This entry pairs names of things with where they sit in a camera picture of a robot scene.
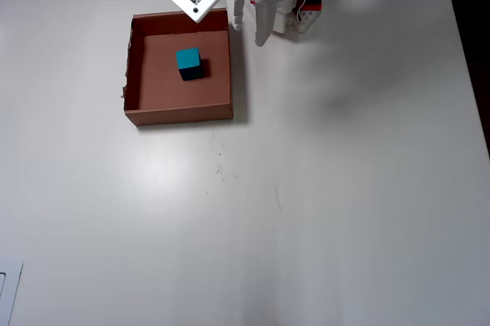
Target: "metal plate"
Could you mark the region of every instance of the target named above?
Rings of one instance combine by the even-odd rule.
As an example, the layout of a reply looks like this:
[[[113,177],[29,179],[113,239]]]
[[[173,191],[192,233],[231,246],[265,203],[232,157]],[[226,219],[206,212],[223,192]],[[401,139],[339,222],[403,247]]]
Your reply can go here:
[[[22,261],[0,259],[0,326],[10,322],[22,266]]]

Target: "blue cube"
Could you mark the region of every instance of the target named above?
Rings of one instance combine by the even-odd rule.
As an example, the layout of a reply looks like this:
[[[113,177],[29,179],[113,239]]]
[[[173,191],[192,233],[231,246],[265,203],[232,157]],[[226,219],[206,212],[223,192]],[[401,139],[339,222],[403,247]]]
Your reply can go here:
[[[183,80],[194,80],[204,76],[198,48],[182,49],[177,52],[177,67]]]

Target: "cardboard box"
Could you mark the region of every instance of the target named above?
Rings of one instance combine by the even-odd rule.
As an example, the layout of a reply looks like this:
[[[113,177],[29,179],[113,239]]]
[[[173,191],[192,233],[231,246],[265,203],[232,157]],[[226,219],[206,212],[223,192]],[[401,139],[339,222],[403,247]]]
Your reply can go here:
[[[183,81],[176,53],[192,47],[204,77]],[[135,15],[123,94],[124,113],[137,126],[233,118],[226,10],[199,24],[182,11]]]

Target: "brown cardboard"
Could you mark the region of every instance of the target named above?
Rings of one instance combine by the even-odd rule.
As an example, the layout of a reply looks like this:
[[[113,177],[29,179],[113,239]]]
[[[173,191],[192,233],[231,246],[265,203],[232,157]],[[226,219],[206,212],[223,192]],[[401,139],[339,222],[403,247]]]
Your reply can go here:
[[[201,79],[183,81],[176,52],[198,47]],[[233,118],[228,19],[212,10],[199,24],[184,12],[135,15],[124,112],[137,126]]]

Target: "white tabletop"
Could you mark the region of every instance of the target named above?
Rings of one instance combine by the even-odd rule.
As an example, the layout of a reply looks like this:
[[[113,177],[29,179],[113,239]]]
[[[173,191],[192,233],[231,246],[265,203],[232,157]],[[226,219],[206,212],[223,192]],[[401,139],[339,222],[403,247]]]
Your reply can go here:
[[[11,326],[490,322],[490,164],[451,0],[323,2],[308,34],[231,35],[234,120],[137,129],[130,21],[175,5],[0,0]]]

